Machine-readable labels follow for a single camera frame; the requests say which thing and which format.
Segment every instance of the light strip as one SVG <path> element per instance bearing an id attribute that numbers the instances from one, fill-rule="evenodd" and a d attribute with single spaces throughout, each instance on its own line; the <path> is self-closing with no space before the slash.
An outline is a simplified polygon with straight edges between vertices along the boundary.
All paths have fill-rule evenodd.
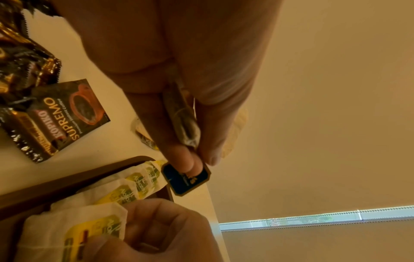
<path id="1" fill-rule="evenodd" d="M 335 224 L 356 224 L 366 222 L 385 222 L 414 219 L 414 205 L 355 210 L 339 213 L 326 213 L 318 215 L 270 218 L 261 220 L 248 220 L 231 223 L 220 223 L 222 232 L 246 231 L 261 229 L 278 229 L 289 227 L 312 227 Z"/>

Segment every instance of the paper tea packet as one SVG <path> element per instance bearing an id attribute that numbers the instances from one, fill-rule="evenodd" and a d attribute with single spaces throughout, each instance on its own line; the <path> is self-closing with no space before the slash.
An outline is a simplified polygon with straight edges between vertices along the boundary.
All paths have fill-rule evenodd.
<path id="1" fill-rule="evenodd" d="M 26 219 L 15 262 L 79 262 L 89 237 L 125 237 L 127 210 L 118 203 L 46 212 Z"/>
<path id="2" fill-rule="evenodd" d="M 81 189 L 80 192 L 104 185 L 117 179 L 125 178 L 129 181 L 135 182 L 138 190 L 138 199 L 145 199 L 167 185 L 165 178 L 160 175 L 161 167 L 165 163 L 166 161 L 164 160 L 144 162 L 138 166 L 130 167 L 122 170 L 121 172 L 105 177 L 95 184 Z"/>
<path id="3" fill-rule="evenodd" d="M 138 190 L 135 183 L 122 178 L 53 203 L 50 211 L 111 202 L 123 205 L 137 199 Z"/>

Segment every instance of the coffee cup image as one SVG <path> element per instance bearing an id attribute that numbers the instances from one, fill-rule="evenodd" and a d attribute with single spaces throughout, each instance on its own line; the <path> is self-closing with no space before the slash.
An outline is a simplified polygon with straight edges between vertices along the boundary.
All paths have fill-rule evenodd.
<path id="1" fill-rule="evenodd" d="M 88 125 L 95 125 L 102 119 L 105 110 L 88 85 L 80 84 L 78 89 L 79 91 L 69 97 L 70 108 L 80 120 Z"/>

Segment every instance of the brown tray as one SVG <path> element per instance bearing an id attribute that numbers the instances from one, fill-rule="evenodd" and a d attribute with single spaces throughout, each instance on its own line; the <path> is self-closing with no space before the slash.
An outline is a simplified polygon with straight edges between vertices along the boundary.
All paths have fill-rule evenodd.
<path id="1" fill-rule="evenodd" d="M 26 218 L 48 211 L 53 202 L 104 177 L 150 160 L 153 159 L 138 156 L 0 196 L 0 262 L 13 261 Z M 173 200 L 168 186 L 150 196 L 154 197 Z"/>

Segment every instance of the blue tea tag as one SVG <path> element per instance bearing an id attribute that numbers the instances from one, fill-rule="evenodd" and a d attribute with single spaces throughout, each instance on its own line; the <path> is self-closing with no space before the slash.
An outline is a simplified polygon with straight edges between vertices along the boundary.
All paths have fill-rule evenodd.
<path id="1" fill-rule="evenodd" d="M 183 196 L 187 194 L 191 190 L 195 189 L 210 179 L 210 170 L 208 170 L 206 166 L 204 166 L 201 174 L 191 178 L 188 178 L 185 174 L 178 172 L 169 163 L 166 163 L 163 166 L 162 173 L 171 186 L 174 194 L 177 196 Z"/>

